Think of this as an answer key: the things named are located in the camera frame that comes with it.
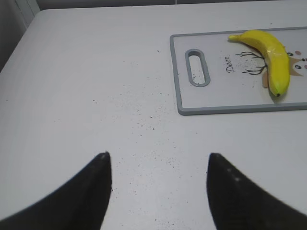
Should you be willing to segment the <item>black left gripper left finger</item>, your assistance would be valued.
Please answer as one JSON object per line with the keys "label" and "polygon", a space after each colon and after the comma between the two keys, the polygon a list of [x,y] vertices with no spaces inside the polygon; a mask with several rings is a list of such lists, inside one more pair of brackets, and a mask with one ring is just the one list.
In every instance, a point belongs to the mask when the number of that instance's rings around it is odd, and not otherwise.
{"label": "black left gripper left finger", "polygon": [[35,204],[0,222],[2,230],[99,230],[112,191],[111,157],[99,153]]}

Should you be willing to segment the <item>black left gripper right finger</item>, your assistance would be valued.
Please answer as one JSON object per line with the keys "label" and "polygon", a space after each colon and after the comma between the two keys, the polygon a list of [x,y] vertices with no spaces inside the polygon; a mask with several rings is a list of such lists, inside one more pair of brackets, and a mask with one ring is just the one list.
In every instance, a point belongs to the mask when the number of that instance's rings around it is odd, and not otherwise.
{"label": "black left gripper right finger", "polygon": [[305,214],[255,184],[222,154],[211,153],[206,189],[218,230],[305,230]]}

